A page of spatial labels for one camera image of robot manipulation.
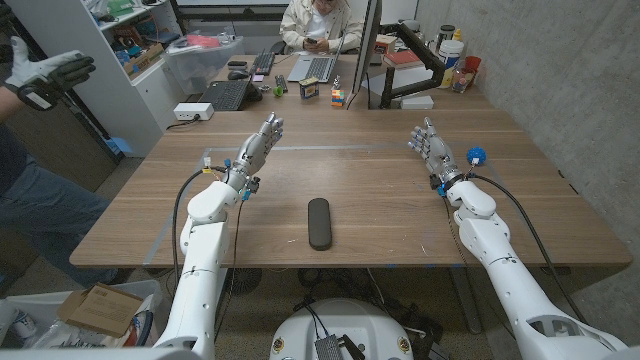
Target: robotic arm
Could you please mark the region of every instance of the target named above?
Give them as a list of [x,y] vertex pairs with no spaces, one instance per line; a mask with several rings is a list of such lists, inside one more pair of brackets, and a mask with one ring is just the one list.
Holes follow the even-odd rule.
[[432,189],[458,208],[454,219],[460,239],[489,274],[523,359],[595,360],[627,348],[551,303],[511,247],[509,227],[495,212],[496,202],[458,170],[429,118],[411,136],[409,146],[425,160]]
[[242,144],[222,181],[213,182],[189,202],[189,216],[180,234],[180,249],[186,256],[183,272],[167,328],[155,347],[192,350],[202,359],[215,358],[215,292],[220,262],[229,248],[226,209],[258,190],[260,179],[252,176],[282,137],[282,125],[283,120],[271,113],[260,131]]

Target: wooden table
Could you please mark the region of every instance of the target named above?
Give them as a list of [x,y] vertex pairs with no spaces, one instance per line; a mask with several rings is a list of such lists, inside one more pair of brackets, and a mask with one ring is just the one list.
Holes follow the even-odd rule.
[[[245,58],[250,61],[253,56]],[[264,83],[274,85],[277,74],[286,77],[295,58],[274,65]],[[342,75],[347,93],[354,64],[355,56],[341,56],[334,72]],[[494,109],[477,88],[462,95],[432,89],[428,93],[435,108],[426,111],[368,111],[363,89],[345,111],[330,106],[330,85],[306,101],[300,99],[297,84],[288,87],[282,98],[267,93],[245,111],[219,112],[210,121],[167,131],[71,262],[92,267],[170,266],[169,217],[179,188],[207,152],[214,164],[235,158],[236,149],[271,111],[284,118],[284,137],[257,174],[262,178],[260,190],[242,210],[237,267],[461,264],[444,202],[429,188],[424,161],[406,146],[409,132],[422,125],[425,116],[432,119],[463,170],[466,151],[485,148],[489,161],[475,171],[504,184],[520,200],[554,262],[592,266],[631,261],[626,247],[522,129],[507,113]],[[212,175],[196,178],[186,200],[213,180]],[[543,264],[515,206],[497,189],[477,184],[496,199],[522,261]],[[326,198],[331,207],[334,243],[324,252],[312,250],[307,240],[307,203],[316,197]],[[178,229],[184,224],[185,208],[183,201]],[[237,208],[230,211],[231,234]],[[477,264],[463,251],[469,263]],[[232,259],[233,247],[222,265],[231,266]]]

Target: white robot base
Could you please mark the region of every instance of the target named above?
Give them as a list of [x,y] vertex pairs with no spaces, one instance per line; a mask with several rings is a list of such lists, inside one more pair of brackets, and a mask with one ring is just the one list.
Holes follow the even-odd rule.
[[[366,359],[413,359],[409,338],[402,326],[379,308],[354,299],[326,299],[309,305],[329,335],[343,335],[355,344]],[[311,312],[302,308],[291,315],[276,331],[270,360],[319,359],[315,342],[316,324],[320,338],[326,334]],[[343,359],[352,359],[345,347],[339,348]]]

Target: person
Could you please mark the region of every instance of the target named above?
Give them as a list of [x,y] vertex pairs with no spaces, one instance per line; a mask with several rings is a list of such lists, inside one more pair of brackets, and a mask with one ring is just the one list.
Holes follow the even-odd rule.
[[346,0],[291,0],[280,35],[293,51],[302,54],[335,53],[344,36],[344,52],[360,46],[362,22],[353,18]]
[[[0,6],[0,20],[6,19],[7,11],[8,6]],[[95,70],[93,59],[71,51],[31,62],[22,39],[12,37],[11,44],[12,74],[0,87],[0,227],[26,235],[40,256],[82,286],[122,282],[130,272],[81,269],[69,262],[109,202],[38,166],[4,124],[25,107],[16,92],[31,79],[47,79],[61,94],[89,79]]]

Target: white glove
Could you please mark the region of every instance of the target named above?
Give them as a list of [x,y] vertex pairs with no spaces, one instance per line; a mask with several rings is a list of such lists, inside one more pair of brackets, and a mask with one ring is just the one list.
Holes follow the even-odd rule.
[[16,92],[22,85],[29,83],[35,78],[41,78],[48,82],[47,76],[58,67],[84,57],[78,51],[69,51],[64,54],[56,55],[38,62],[29,61],[29,50],[27,44],[17,36],[11,37],[11,46],[13,46],[13,68],[11,76],[5,81],[9,85],[9,89]]

